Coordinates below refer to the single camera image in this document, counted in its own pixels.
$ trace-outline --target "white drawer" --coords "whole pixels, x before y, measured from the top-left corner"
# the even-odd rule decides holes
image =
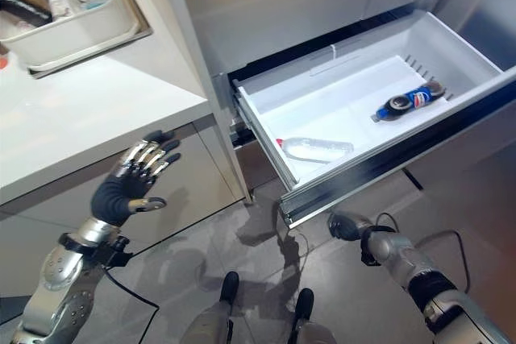
[[[395,121],[371,119],[431,79],[447,98]],[[516,67],[501,71],[417,11],[233,83],[237,108],[289,190],[281,209],[295,227],[514,99],[515,80]],[[349,142],[353,152],[329,164],[293,160],[277,143],[293,137]]]

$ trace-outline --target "black drawer trim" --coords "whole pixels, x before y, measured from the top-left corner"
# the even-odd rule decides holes
[[[516,81],[314,187],[300,190],[295,195],[283,196],[280,199],[280,207],[285,215],[285,222],[290,225],[320,212],[324,206],[345,198],[347,193],[389,171],[398,169],[400,165],[456,135],[514,99]]]

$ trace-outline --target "white countertop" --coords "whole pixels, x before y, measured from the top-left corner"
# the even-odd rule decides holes
[[[154,34],[114,52],[40,80],[9,53],[0,71],[0,204],[122,151],[149,131],[211,113],[155,5],[136,1]]]

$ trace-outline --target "robotic arm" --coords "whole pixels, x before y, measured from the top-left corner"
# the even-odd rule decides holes
[[[159,197],[144,198],[160,174],[180,154],[173,132],[152,132],[131,147],[98,187],[93,216],[73,234],[63,234],[47,256],[35,293],[23,311],[11,344],[69,344],[85,324],[94,291],[106,267],[125,266],[132,254],[120,226],[134,213],[166,206]]]
[[[436,344],[510,344],[511,341],[485,316],[465,293],[457,290],[410,240],[367,218],[332,214],[331,235],[360,240],[362,262],[383,265],[405,289],[425,317]]]

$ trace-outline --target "soda bottle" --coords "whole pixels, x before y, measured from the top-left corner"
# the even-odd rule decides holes
[[[423,108],[431,104],[433,101],[441,98],[445,92],[446,89],[439,82],[429,81],[408,93],[391,97],[372,116],[372,120],[374,122],[395,120],[411,110]]]

